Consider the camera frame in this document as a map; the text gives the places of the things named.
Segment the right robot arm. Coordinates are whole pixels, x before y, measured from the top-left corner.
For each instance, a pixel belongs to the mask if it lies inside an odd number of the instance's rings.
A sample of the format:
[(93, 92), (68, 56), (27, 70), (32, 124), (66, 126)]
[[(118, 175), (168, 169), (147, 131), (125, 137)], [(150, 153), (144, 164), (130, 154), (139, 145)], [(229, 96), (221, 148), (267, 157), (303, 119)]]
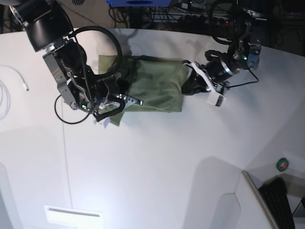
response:
[[(127, 93), (127, 82), (119, 71), (122, 48), (108, 29), (100, 26), (75, 29), (56, 0), (9, 0), (6, 5), (33, 49), (45, 51), (43, 60), (56, 81), (60, 97), (71, 109), (92, 115), (100, 122), (133, 104), (143, 104)], [(116, 48), (114, 62), (105, 73), (95, 74), (87, 64), (86, 52), (77, 40), (77, 35), (86, 31), (106, 35)]]

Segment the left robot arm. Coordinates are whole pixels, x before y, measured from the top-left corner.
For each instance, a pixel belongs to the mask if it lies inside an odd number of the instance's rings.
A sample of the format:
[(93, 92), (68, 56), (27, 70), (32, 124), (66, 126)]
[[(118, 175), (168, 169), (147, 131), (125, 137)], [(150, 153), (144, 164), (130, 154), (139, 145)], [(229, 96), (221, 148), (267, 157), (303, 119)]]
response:
[(261, 38), (259, 38), (259, 20), (267, 15), (267, 5), (264, 0), (216, 0), (208, 11), (208, 20), (211, 21), (214, 10), (220, 4), (231, 5), (232, 37), (220, 40), (213, 33), (212, 38), (219, 44), (228, 46), (227, 52), (208, 50), (205, 52), (207, 64), (196, 64), (207, 74), (214, 89), (220, 87), (219, 93), (237, 87), (230, 85), (229, 78), (241, 70), (251, 72), (260, 61)]

